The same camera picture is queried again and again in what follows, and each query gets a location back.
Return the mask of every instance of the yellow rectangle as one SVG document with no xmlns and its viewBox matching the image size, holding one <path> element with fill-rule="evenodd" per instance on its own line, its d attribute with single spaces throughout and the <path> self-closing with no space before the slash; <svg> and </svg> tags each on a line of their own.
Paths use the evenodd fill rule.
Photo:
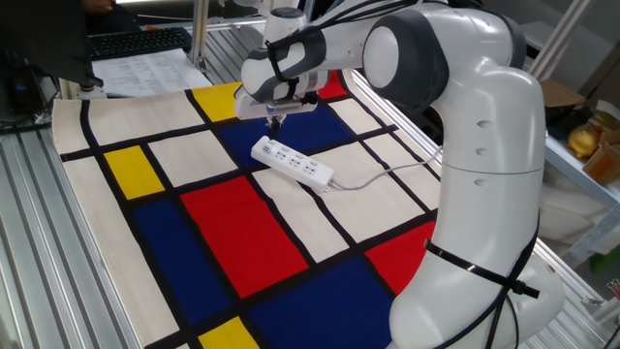
<svg viewBox="0 0 620 349">
<path fill-rule="evenodd" d="M 204 349 L 260 349 L 239 317 L 199 337 Z"/>
<path fill-rule="evenodd" d="M 196 88 L 192 94 L 209 119 L 213 122 L 236 117 L 234 114 L 234 92 L 241 82 Z"/>
<path fill-rule="evenodd" d="M 164 191 L 139 146 L 106 153 L 106 160 L 127 200 Z"/>
</svg>

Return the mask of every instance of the metal table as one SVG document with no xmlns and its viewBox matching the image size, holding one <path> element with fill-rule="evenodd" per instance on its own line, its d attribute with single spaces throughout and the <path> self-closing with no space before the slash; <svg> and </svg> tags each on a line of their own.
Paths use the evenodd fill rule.
<svg viewBox="0 0 620 349">
<path fill-rule="evenodd" d="M 207 76 L 214 83 L 238 80 L 233 66 L 240 68 L 236 59 L 244 58 L 241 47 L 248 48 L 243 41 L 258 44 L 241 32 L 243 25 L 209 26 Z M 357 72 L 354 79 L 420 148 L 434 153 L 437 145 L 418 127 L 375 95 Z M 440 165 L 441 158 L 435 166 Z M 0 345 L 5 337 L 16 348 L 146 344 L 140 345 L 115 291 L 49 130 L 0 136 L 0 217 Z M 560 315 L 520 348 L 601 348 L 611 331 L 598 326 L 581 303 L 600 296 L 542 242 L 534 253 L 559 272 L 567 301 Z"/>
</svg>

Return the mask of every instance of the red rectangle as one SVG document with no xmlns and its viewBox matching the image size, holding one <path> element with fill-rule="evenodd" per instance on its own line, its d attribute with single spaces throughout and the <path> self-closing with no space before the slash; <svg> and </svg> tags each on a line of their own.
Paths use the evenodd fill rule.
<svg viewBox="0 0 620 349">
<path fill-rule="evenodd" d="M 329 74 L 329 80 L 325 87 L 319 90 L 319 96 L 323 99 L 336 98 L 341 96 L 346 96 L 347 91 L 342 87 L 340 83 L 340 77 L 338 76 L 338 71 L 331 71 Z"/>
<path fill-rule="evenodd" d="M 242 298 L 308 268 L 245 177 L 185 194 L 181 200 Z"/>
<path fill-rule="evenodd" d="M 429 222 L 366 252 L 396 295 L 414 278 L 426 254 L 424 242 L 433 236 L 434 231 L 435 222 Z"/>
</svg>

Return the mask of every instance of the white power strip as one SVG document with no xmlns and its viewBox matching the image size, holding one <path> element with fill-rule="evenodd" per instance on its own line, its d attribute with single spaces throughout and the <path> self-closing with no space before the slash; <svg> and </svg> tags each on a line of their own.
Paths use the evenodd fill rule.
<svg viewBox="0 0 620 349">
<path fill-rule="evenodd" d="M 252 147 L 252 157 L 272 169 L 322 192 L 329 190 L 333 169 L 263 136 Z"/>
</svg>

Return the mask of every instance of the blue rectangle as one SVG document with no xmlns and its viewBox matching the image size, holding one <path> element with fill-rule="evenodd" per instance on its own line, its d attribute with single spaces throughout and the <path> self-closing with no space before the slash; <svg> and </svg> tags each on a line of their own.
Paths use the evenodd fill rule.
<svg viewBox="0 0 620 349">
<path fill-rule="evenodd" d="M 391 301 L 353 259 L 250 310 L 271 349 L 383 349 Z"/>
<path fill-rule="evenodd" d="M 256 119 L 222 127 L 220 133 L 243 165 L 255 166 L 259 162 L 252 159 L 250 150 L 262 136 L 267 136 L 268 130 L 265 119 Z M 288 115 L 277 141 L 303 152 L 344 141 L 352 136 L 337 116 L 326 106 L 318 105 L 313 111 Z"/>
<path fill-rule="evenodd" d="M 138 208 L 134 215 L 191 324 L 231 305 L 170 200 Z"/>
</svg>

